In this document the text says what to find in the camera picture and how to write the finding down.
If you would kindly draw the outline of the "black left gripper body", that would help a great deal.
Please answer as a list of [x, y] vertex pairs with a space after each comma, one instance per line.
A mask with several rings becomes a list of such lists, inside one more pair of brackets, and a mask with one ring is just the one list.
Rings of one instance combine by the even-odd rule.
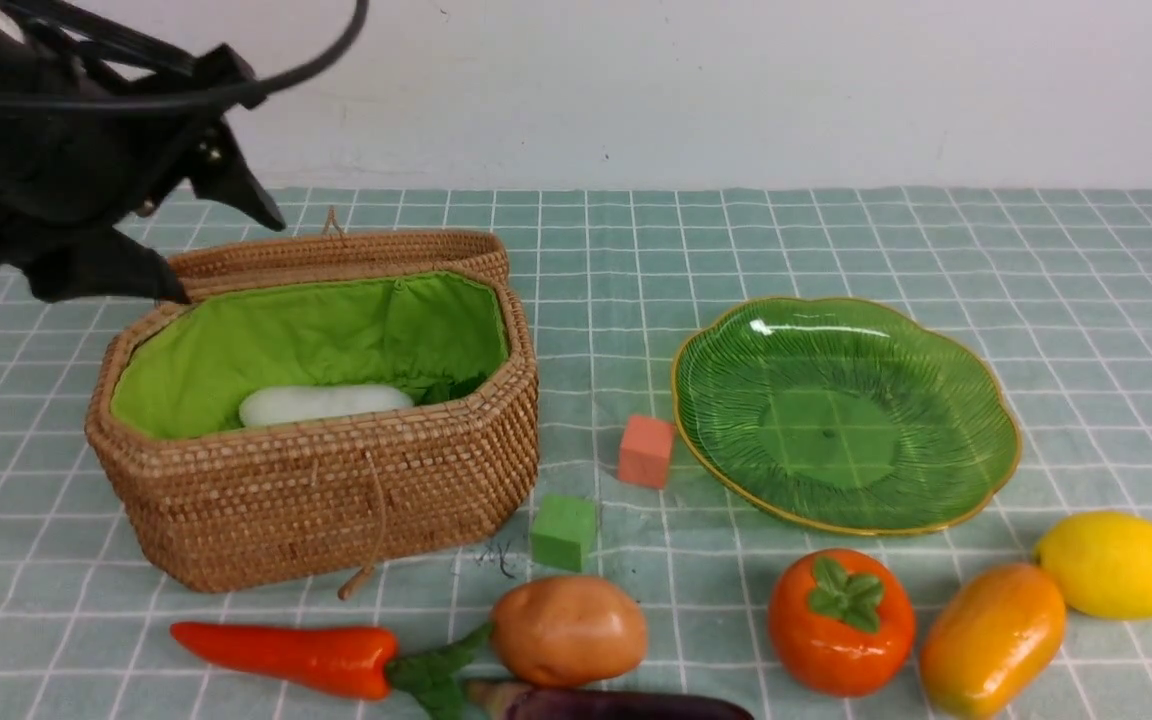
[[150, 115], [70, 114], [58, 104], [156, 100], [253, 77], [225, 44], [196, 56], [63, 1], [3, 1], [0, 94], [41, 97], [45, 109], [0, 111], [0, 204], [54, 225], [154, 213], [191, 184], [185, 154], [204, 129], [227, 122], [229, 104]]

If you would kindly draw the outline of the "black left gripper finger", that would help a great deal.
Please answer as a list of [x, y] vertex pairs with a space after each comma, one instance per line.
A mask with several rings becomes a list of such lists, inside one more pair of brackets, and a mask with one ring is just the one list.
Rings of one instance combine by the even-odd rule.
[[0, 204], [0, 266], [26, 278], [45, 304], [126, 297], [188, 304], [162, 255], [111, 225], [54, 225]]
[[187, 177], [200, 199], [237, 210], [270, 232], [285, 232], [287, 223], [282, 210], [248, 168], [227, 122], [215, 122], [204, 129], [185, 159], [189, 161]]

